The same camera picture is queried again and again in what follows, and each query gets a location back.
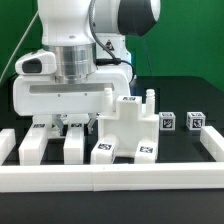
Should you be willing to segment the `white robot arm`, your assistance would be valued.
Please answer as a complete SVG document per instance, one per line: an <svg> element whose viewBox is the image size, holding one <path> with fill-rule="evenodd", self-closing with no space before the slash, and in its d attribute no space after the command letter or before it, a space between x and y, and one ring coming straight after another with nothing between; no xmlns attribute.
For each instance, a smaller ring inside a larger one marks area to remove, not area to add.
<svg viewBox="0 0 224 224"><path fill-rule="evenodd" d="M21 116L92 117L103 92L130 93L133 78L125 36L143 36L157 23L161 0L37 0L42 48L15 64L13 104Z"/></svg>

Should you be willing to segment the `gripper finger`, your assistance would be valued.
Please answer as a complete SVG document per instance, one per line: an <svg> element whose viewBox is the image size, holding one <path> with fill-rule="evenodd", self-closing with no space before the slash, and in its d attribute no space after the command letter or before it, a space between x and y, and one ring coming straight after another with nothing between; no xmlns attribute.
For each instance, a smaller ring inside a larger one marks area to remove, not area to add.
<svg viewBox="0 0 224 224"><path fill-rule="evenodd" d="M97 113L89 113L89 121L87 123L87 130L88 132L92 132L92 127L95 123L95 121L97 120Z"/></svg>
<svg viewBox="0 0 224 224"><path fill-rule="evenodd" d="M53 123L58 127L61 136L64 135L64 123L58 114L52 116Z"/></svg>

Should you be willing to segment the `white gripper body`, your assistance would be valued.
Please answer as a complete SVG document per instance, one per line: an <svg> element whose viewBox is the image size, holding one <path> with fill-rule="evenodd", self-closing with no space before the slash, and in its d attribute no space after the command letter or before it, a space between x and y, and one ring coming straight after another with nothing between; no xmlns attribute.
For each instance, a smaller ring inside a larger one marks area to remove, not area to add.
<svg viewBox="0 0 224 224"><path fill-rule="evenodd" d="M56 83L50 75L20 75L13 84L13 104L20 116L85 114L103 110L104 89L113 100L129 96L132 69L129 65L99 66L84 83Z"/></svg>

